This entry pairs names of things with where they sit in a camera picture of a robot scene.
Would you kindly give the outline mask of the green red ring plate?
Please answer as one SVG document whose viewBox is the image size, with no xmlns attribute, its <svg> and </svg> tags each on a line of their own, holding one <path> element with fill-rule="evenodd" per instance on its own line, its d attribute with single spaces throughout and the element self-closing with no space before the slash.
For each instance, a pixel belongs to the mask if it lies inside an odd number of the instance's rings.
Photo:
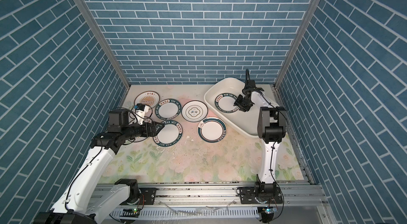
<svg viewBox="0 0 407 224">
<path fill-rule="evenodd" d="M 227 128 L 226 124 L 221 119 L 208 117 L 199 122 L 197 133 L 203 141 L 216 143 L 225 138 Z"/>
</svg>

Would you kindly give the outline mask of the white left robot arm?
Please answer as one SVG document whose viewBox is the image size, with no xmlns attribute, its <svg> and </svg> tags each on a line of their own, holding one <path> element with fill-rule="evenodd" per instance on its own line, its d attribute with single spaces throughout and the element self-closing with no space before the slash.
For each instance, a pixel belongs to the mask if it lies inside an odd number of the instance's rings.
<svg viewBox="0 0 407 224">
<path fill-rule="evenodd" d="M 109 125 L 97 134 L 78 173 L 56 203 L 47 212 L 39 212 L 35 224 L 100 224 L 121 203 L 138 205 L 142 200 L 136 179 L 121 178 L 95 204 L 90 198 L 99 179 L 127 141 L 138 137 L 155 137 L 164 123 Z"/>
</svg>

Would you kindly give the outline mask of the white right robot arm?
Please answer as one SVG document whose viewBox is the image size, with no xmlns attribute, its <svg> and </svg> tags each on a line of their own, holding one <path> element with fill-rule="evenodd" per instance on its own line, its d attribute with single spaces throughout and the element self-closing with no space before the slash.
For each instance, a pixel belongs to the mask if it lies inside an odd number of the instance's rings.
<svg viewBox="0 0 407 224">
<path fill-rule="evenodd" d="M 263 191 L 267 186 L 276 187 L 277 153 L 287 133 L 285 108 L 278 106 L 258 87 L 243 89 L 234 105 L 243 112 L 248 112 L 256 106 L 259 108 L 256 131 L 262 140 L 264 151 L 256 186 L 259 191 Z"/>
</svg>

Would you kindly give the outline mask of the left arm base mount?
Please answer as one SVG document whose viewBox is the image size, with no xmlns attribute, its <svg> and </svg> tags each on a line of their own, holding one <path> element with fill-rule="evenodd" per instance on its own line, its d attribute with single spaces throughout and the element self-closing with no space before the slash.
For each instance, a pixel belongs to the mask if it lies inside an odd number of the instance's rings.
<svg viewBox="0 0 407 224">
<path fill-rule="evenodd" d="M 114 185 L 125 185 L 129 188 L 129 193 L 120 203 L 123 206 L 145 206 L 153 205 L 157 193 L 157 188 L 140 188 L 136 179 L 122 178 L 114 183 Z"/>
</svg>

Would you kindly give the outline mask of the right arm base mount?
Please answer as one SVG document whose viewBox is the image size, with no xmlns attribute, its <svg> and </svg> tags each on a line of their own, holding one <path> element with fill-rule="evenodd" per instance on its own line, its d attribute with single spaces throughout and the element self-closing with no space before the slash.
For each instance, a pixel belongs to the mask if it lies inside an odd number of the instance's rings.
<svg viewBox="0 0 407 224">
<path fill-rule="evenodd" d="M 236 194 L 242 204 L 282 204 L 282 191 L 277 182 L 255 182 L 254 186 L 238 187 Z"/>
</svg>

